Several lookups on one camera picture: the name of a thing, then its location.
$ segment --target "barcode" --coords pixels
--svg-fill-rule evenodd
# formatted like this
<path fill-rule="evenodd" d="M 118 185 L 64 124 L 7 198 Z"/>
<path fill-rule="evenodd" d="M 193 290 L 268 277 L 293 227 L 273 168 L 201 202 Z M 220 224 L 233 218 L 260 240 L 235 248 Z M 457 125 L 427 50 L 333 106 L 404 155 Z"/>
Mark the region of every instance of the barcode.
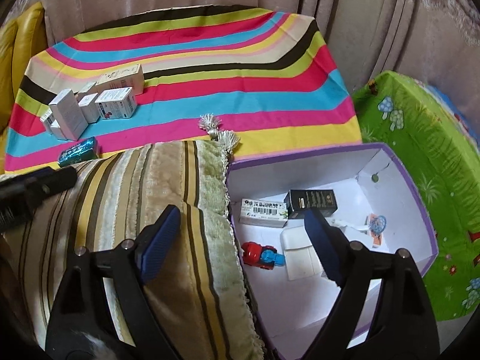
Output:
<path fill-rule="evenodd" d="M 267 214 L 267 215 L 277 214 L 277 210 L 274 210 L 273 208 L 263 208 L 263 207 L 254 207 L 253 212 L 255 214 Z"/>

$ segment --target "rainbow striped fabric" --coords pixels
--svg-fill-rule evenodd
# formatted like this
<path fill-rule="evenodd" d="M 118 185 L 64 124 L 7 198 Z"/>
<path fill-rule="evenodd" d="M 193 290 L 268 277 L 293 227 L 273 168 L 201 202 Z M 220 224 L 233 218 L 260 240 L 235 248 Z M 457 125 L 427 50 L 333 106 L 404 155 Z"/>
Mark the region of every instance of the rainbow striped fabric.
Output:
<path fill-rule="evenodd" d="M 56 93 L 142 64 L 145 90 L 130 119 L 99 120 L 102 156 L 147 143 L 206 139 L 218 115 L 241 138 L 236 158 L 360 143 L 353 105 L 312 17 L 239 5 L 157 10 L 66 39 L 30 60 L 9 124 L 6 173 L 49 164 L 75 144 L 44 131 Z"/>

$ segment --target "floral pattern fabric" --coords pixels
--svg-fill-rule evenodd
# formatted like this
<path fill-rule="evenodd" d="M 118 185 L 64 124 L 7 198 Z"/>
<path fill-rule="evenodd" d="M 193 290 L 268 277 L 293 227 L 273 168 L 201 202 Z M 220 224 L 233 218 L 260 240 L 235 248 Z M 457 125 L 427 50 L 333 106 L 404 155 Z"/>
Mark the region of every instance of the floral pattern fabric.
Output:
<path fill-rule="evenodd" d="M 364 142 L 385 142 L 402 160 L 427 207 L 439 255 L 424 277 L 438 321 L 480 300 L 480 157 L 474 140 L 434 93 L 384 72 L 353 95 Z"/>

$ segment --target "curtain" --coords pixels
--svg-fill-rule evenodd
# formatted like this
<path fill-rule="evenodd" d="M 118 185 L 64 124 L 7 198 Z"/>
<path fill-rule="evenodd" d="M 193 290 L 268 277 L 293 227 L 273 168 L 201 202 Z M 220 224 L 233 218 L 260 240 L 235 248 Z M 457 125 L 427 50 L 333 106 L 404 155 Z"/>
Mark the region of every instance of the curtain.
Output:
<path fill-rule="evenodd" d="M 480 131 L 480 13 L 470 0 L 17 0 L 46 10 L 49 44 L 151 9 L 243 4 L 314 16 L 350 91 L 383 70 L 438 87 Z"/>

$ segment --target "toy car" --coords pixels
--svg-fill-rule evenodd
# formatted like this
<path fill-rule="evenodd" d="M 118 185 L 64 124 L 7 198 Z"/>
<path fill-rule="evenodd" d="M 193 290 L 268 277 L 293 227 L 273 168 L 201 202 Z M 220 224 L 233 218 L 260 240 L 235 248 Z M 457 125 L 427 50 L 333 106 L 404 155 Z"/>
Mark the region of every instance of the toy car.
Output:
<path fill-rule="evenodd" d="M 285 265 L 285 256 L 277 253 L 273 246 L 262 246 L 255 242 L 246 242 L 243 249 L 243 262 L 248 266 L 262 269 L 273 269 L 275 266 Z"/>

